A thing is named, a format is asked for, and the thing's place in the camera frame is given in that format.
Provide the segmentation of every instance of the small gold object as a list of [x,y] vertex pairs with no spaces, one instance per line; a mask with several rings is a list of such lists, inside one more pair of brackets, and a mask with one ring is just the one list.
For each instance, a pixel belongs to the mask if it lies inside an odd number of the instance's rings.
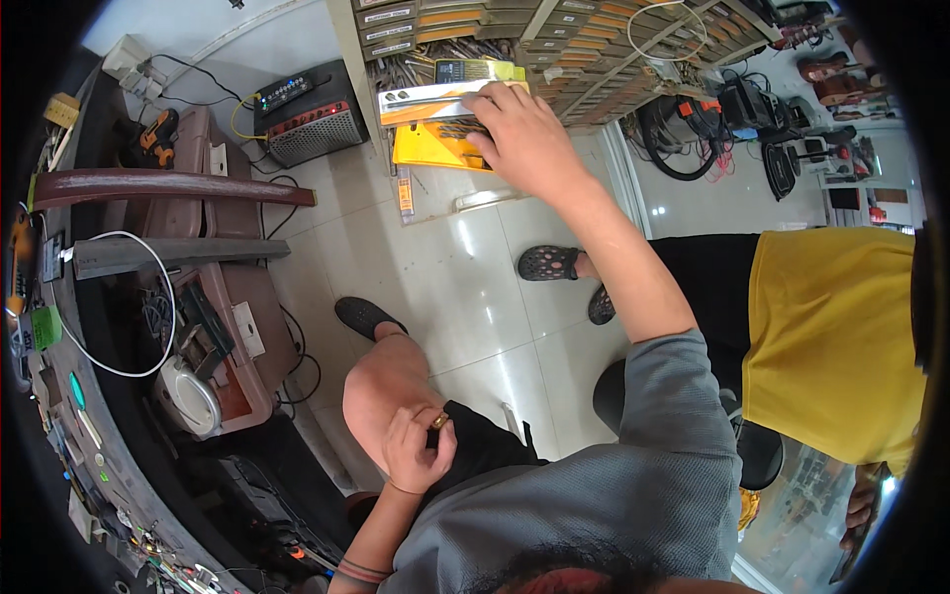
[[438,431],[448,420],[448,415],[445,412],[440,412],[439,416],[435,417],[435,420],[432,421],[432,428]]

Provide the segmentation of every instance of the black sandal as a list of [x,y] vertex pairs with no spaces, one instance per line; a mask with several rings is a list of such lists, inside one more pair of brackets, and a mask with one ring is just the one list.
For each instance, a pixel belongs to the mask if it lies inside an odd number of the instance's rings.
[[[525,250],[518,258],[518,275],[525,280],[577,280],[574,263],[578,261],[578,254],[580,249],[576,247],[536,245]],[[559,268],[551,266],[555,262],[560,264]]]
[[617,314],[614,303],[607,295],[607,287],[600,285],[587,303],[587,317],[598,326],[603,326]]
[[373,331],[376,329],[376,326],[382,322],[398,324],[399,327],[403,329],[403,332],[409,334],[409,331],[406,330],[406,326],[403,326],[402,322],[381,310],[372,301],[366,301],[360,297],[342,297],[336,302],[336,305],[333,306],[333,310],[336,311],[336,316],[340,318],[340,321],[348,328],[373,342],[376,341],[376,336]]

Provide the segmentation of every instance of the gray t-shirt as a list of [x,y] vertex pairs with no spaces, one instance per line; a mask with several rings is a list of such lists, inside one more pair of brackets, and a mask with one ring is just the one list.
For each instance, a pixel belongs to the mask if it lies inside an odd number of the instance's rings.
[[583,539],[728,580],[742,462],[697,330],[632,346],[619,444],[474,477],[420,514],[380,592],[458,592],[516,554]]

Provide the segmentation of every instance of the amplifier grille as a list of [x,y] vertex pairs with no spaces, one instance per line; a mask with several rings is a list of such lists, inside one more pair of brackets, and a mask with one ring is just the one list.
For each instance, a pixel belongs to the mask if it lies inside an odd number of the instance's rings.
[[268,146],[275,159],[291,167],[361,142],[352,112],[346,109],[278,134]]

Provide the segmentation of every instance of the black shorts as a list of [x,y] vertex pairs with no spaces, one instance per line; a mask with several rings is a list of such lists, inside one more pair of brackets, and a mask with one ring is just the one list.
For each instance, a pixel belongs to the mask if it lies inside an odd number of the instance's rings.
[[[432,485],[423,497],[419,511],[440,493],[494,469],[508,466],[543,466],[547,460],[538,458],[531,442],[531,428],[524,423],[524,438],[527,445],[511,431],[506,431],[464,404],[453,400],[446,402],[443,410],[455,425],[458,447],[452,468]],[[439,432],[429,430],[427,447],[436,448]],[[369,517],[378,497],[370,497],[356,504],[349,512],[353,529],[359,529]]]

